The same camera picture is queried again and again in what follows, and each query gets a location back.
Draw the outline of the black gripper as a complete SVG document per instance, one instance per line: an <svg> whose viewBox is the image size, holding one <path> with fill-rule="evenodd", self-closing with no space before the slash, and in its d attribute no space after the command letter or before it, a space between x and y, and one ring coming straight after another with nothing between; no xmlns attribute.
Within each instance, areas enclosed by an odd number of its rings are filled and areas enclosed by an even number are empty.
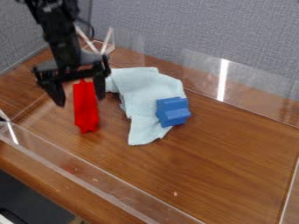
<svg viewBox="0 0 299 224"><path fill-rule="evenodd" d="M66 94L62 84L84 78L94 80L99 100L106 98L106 78L111 74L108 55L99 55L80 47L80 43L50 43L54 59L46 60L32 73L40 88L59 107L64 107Z"/></svg>

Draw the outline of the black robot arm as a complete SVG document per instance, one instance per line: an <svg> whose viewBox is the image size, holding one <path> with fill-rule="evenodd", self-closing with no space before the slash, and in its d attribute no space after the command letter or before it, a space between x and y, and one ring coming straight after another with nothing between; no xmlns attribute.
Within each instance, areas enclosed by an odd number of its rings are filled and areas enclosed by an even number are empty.
<svg viewBox="0 0 299 224"><path fill-rule="evenodd" d="M60 107L66 104L63 83L84 78L94 80L99 100L106 98L106 78L111 74L108 56L80 47L75 22L80 18L79 0L15 0L24 3L42 27L54 59L32 68L38 86Z"/></svg>

